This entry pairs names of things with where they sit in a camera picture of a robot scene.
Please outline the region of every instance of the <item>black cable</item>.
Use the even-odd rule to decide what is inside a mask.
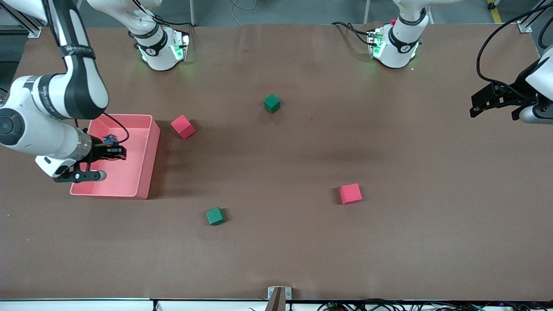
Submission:
[[[129,139],[129,137],[131,136],[129,134],[129,131],[127,130],[127,128],[125,126],[123,126],[119,121],[117,121],[114,117],[108,115],[107,113],[103,112],[102,114],[104,114],[106,117],[112,119],[115,123],[117,123],[117,125],[119,125],[122,129],[125,130],[125,133],[127,134],[127,136],[125,137],[125,139],[123,139],[122,141],[119,141],[118,143],[122,144],[122,143],[126,142]]]
[[[434,307],[434,305],[445,305],[445,306],[448,306],[448,307],[450,307],[450,308],[455,308],[455,307],[456,307],[455,305],[450,304],[450,303],[428,301],[428,302],[425,302],[425,303],[419,305],[417,311],[422,311],[422,308],[423,308],[425,305],[432,305],[433,307]]]
[[[547,23],[545,23],[545,26],[543,27],[543,29],[540,31],[540,35],[538,36],[538,45],[542,48],[542,49],[547,49],[548,46],[544,44],[544,33],[545,31],[547,30],[547,28],[549,27],[549,25],[551,25],[551,23],[553,23],[553,17],[551,17]]]
[[[154,22],[156,22],[156,24],[159,24],[159,25],[176,25],[176,26],[179,26],[179,25],[192,25],[192,23],[172,23],[172,22],[168,22],[165,19],[163,19],[163,17],[161,17],[159,15],[156,15],[156,14],[154,14],[152,16],[152,15],[148,14],[148,12],[146,12],[146,10],[144,9],[144,7],[142,6],[142,4],[140,3],[139,0],[133,0],[133,2],[142,12],[144,12],[144,14],[150,16],[154,20]]]
[[[517,90],[515,90],[514,88],[512,88],[510,85],[504,83],[504,82],[501,82],[499,80],[495,80],[495,79],[491,79],[491,78],[488,78],[486,76],[484,76],[482,74],[482,72],[480,71],[480,58],[482,57],[482,53],[484,52],[484,49],[486,48],[486,46],[488,45],[488,43],[492,40],[492,38],[503,28],[505,28],[507,25],[509,25],[510,23],[516,21],[516,20],[519,20],[523,17],[526,17],[528,15],[531,15],[533,13],[536,13],[536,12],[539,12],[539,11],[542,11],[542,10],[545,10],[545,9],[548,9],[550,7],[553,7],[553,3],[550,3],[546,6],[543,6],[543,7],[540,7],[540,8],[535,8],[535,9],[532,9],[526,13],[523,13],[511,20],[509,20],[508,22],[504,23],[503,25],[499,26],[494,32],[492,32],[491,35],[489,35],[488,39],[486,39],[486,41],[484,42],[484,44],[482,45],[482,47],[480,48],[480,51],[478,52],[478,57],[476,57],[476,73],[478,74],[478,76],[480,77],[480,79],[484,80],[484,81],[488,81],[488,82],[491,82],[491,83],[496,83],[496,84],[499,84],[501,86],[504,86],[508,89],[510,89],[513,93],[515,93],[517,96],[521,97],[521,98],[524,98],[524,99],[528,99],[527,96],[525,95],[522,95],[521,93],[519,93]]]
[[[394,301],[394,300],[373,299],[373,301],[377,301],[377,302],[381,302],[382,304],[389,305],[394,309],[394,311],[407,311],[405,310],[405,307],[401,303],[398,303],[397,301]]]
[[[385,308],[387,311],[392,311],[386,304],[382,303],[379,299],[368,299],[364,300],[365,304],[375,304],[376,307],[373,307],[369,311],[375,311],[378,308]]]
[[[367,44],[367,45],[370,45],[370,46],[377,46],[376,43],[372,43],[372,42],[368,42],[368,41],[365,41],[363,38],[361,38],[360,34],[363,34],[363,35],[367,35],[367,32],[362,32],[360,30],[357,30],[353,27],[353,25],[351,23],[342,23],[342,22],[334,22],[332,23],[332,25],[340,25],[340,26],[344,26],[346,27],[346,29],[348,29],[349,31],[352,31],[353,33],[355,33],[355,35],[357,36],[357,38]]]
[[[513,308],[513,311],[530,311],[530,307],[525,304],[516,304],[509,301],[502,301],[502,303]]]

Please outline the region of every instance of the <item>red cube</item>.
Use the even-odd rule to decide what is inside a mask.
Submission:
[[[340,197],[342,198],[342,204],[357,203],[363,200],[361,196],[361,190],[359,184],[352,184],[340,187]]]
[[[171,122],[171,125],[183,139],[189,138],[196,132],[192,124],[190,124],[190,121],[183,115]]]

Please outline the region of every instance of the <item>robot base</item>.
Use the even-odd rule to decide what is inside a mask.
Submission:
[[[158,55],[151,56],[150,49],[144,51],[140,46],[138,47],[138,50],[142,54],[142,60],[148,63],[150,68],[157,71],[169,70],[178,62],[184,61],[190,40],[190,35],[183,34],[178,30],[164,27],[163,31],[167,33],[169,40],[159,51]]]
[[[369,55],[371,58],[378,59],[384,66],[390,68],[401,68],[409,63],[411,58],[415,57],[416,49],[419,47],[417,43],[413,48],[406,45],[407,52],[401,53],[390,42],[389,32],[392,28],[391,24],[387,24],[382,28],[375,29],[367,35],[369,43],[374,43],[376,46],[369,45]]]

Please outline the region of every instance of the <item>cube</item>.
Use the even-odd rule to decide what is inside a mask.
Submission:
[[[357,203],[363,200],[359,184],[341,186],[340,197],[342,198],[343,205]]]
[[[189,138],[196,132],[190,121],[183,115],[171,122],[171,125],[183,139]]]
[[[265,103],[265,109],[267,109],[270,113],[275,113],[275,111],[280,108],[280,99],[273,94],[265,98],[263,102]]]
[[[212,226],[217,226],[225,222],[225,216],[221,208],[214,208],[206,212],[207,221]]]

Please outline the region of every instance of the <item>metal bracket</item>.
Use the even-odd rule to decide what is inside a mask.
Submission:
[[[0,108],[4,106],[6,103],[6,98],[8,97],[8,93],[4,92],[3,90],[0,90]]]
[[[290,298],[292,297],[292,288],[274,286],[267,288],[267,292],[270,292],[270,298],[265,311],[285,311],[287,294],[290,294]]]
[[[41,33],[42,33],[42,27],[39,27],[37,31],[29,33],[27,38],[29,38],[29,39],[38,39],[38,38],[40,38]]]
[[[286,297],[286,300],[290,300],[292,299],[292,288],[291,287],[286,287],[286,286],[271,286],[271,287],[267,287],[267,299],[271,299],[271,295],[273,294],[273,291],[277,288],[277,287],[282,287],[284,288],[284,297]]]
[[[517,21],[517,26],[519,28],[520,33],[531,33],[532,32],[532,27],[530,27],[530,26],[524,27],[520,20]]]
[[[41,27],[45,26],[43,22],[8,6],[2,0],[0,0],[0,8],[3,8],[6,13],[29,32],[29,38],[38,38],[40,36]]]

